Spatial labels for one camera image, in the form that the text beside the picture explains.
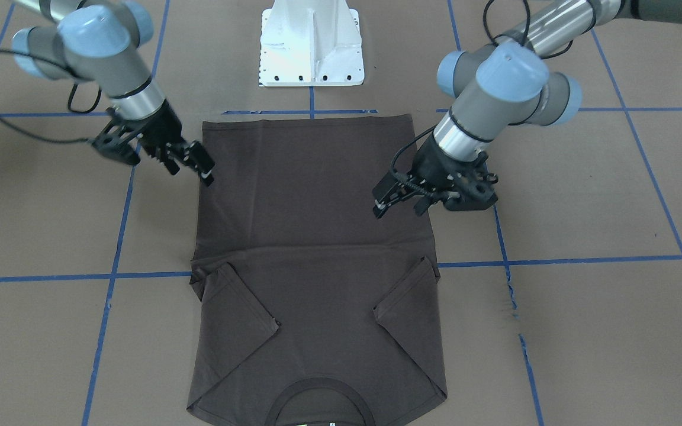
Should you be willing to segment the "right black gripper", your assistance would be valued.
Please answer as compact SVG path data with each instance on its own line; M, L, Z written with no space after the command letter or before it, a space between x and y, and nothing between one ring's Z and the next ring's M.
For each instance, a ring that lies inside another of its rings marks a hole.
M172 175L176 175L181 164L194 170L205 187L214 183L212 175L215 161L200 141L186 142L182 138L182 124L170 102L164 100L160 109L144 119L137 136L143 150L157 159Z

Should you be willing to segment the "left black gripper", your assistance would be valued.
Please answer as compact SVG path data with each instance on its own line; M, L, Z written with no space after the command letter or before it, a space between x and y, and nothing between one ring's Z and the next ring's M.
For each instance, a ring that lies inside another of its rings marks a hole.
M462 180L470 175L470 163L458 161L444 153L433 133L428 133L424 143L417 149L409 175L389 172L372 189L375 205L372 208L376 219L382 218L395 204L420 195L413 210L421 217L436 202L435 192L457 192L469 196L470 180Z

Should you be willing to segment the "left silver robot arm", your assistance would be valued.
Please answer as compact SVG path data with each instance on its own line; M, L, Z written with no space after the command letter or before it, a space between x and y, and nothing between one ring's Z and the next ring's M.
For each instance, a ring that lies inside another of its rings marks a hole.
M474 52L453 51L437 71L454 102L422 135L408 172L391 162L372 193L374 215L416 197L416 215L443 203L450 211L482 211L496 204L498 178L487 172L487 146L509 126L558 125L582 103L579 83L552 73L546 60L577 36L618 18L682 24L682 1L555 1Z

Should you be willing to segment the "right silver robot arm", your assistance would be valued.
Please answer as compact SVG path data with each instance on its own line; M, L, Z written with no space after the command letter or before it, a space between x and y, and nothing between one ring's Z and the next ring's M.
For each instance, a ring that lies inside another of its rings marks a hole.
M110 102L109 124L90 140L107 159L137 165L143 150L175 175L181 165L205 185L214 161L198 141L182 138L182 125L138 49L155 27L149 12L133 1L19 1L45 17L49 27L24 28L12 38L19 67L46 80L95 82Z

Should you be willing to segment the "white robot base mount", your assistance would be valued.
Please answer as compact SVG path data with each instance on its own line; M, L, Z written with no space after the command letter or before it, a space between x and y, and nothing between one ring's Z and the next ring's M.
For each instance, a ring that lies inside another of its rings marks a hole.
M346 1L276 1L263 10L258 84L359 86L365 81L358 11Z

